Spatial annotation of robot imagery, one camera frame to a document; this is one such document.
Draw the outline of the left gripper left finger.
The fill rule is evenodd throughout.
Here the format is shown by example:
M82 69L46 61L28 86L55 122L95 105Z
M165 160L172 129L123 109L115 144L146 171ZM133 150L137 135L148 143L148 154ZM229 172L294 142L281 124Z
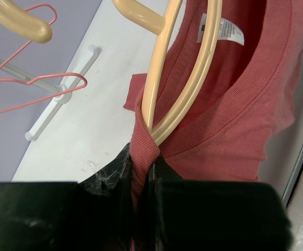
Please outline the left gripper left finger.
M0 250L129 250L129 146L83 182L0 182Z

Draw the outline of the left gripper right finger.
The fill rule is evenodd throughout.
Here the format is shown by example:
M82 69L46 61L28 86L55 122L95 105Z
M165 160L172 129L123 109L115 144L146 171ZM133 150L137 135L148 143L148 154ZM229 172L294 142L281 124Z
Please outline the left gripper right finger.
M281 199L265 183L187 180L159 156L143 198L147 250L289 250L293 242Z

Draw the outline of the red t shirt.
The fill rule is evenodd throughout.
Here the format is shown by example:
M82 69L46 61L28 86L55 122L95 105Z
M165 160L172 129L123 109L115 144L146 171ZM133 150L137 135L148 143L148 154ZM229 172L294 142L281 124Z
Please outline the red t shirt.
M303 48L303 1L223 1L219 39L196 100L177 128L157 145L139 112L146 76L134 75L126 108L135 104L129 145L135 213L131 250L147 250L140 209L149 168L161 156L182 178L259 182L271 136L294 121L293 91ZM201 45L206 9L187 1L174 41L176 64L160 98L160 115L174 102Z

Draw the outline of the white garment rack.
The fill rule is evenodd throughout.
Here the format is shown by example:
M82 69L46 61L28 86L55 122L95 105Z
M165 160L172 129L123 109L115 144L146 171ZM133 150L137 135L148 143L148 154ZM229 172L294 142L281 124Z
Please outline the white garment rack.
M85 79L84 75L97 60L101 51L102 50L100 47L90 45L88 51L79 60L73 72L43 75L38 77L33 77L10 63L3 63L3 60L0 59L0 70L13 76L13 78L0 78L0 82L35 85L50 93L50 95L45 98L40 98L23 105L1 110L0 114L50 99L51 101L42 112L40 117L37 119L31 129L25 133L25 138L27 141L35 141L44 131L59 109L70 101L72 93L87 86L87 80Z

